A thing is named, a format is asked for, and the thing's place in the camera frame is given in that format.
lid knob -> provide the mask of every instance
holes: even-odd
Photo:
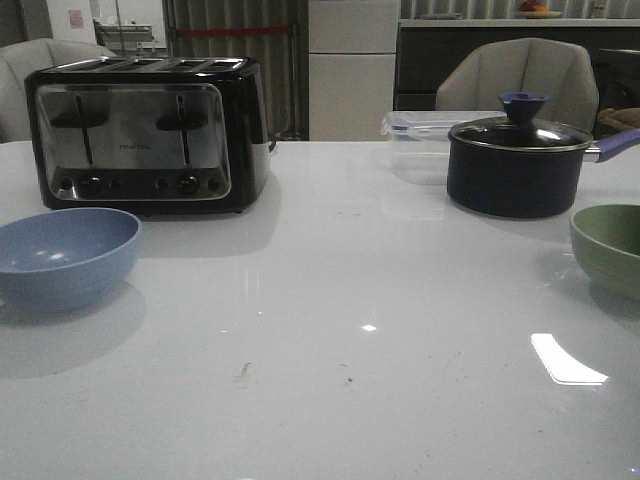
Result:
[[[511,92],[499,95],[509,120],[519,126],[530,125],[549,97],[535,93]]]

black saucepan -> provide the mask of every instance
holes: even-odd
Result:
[[[546,97],[500,96],[507,117],[454,125],[447,192],[458,204],[511,218],[543,218],[573,205],[585,153],[603,162],[640,143],[640,129],[593,142],[580,128],[533,119]]]

clear food container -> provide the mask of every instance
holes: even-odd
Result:
[[[410,183],[444,185],[449,165],[452,126],[487,117],[498,111],[395,111],[382,120],[382,135],[389,136],[393,173]]]

bowl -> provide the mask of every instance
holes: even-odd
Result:
[[[571,244],[595,283],[640,301],[640,205],[597,205],[571,218]]]
[[[105,297],[133,268],[142,223],[111,208],[71,208],[0,227],[0,299],[56,312]]]

dark cabinet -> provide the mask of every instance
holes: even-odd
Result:
[[[594,63],[599,61],[601,49],[640,49],[640,28],[635,26],[415,27],[401,22],[394,109],[433,110],[438,86],[472,50],[486,43],[524,37],[582,45]]]

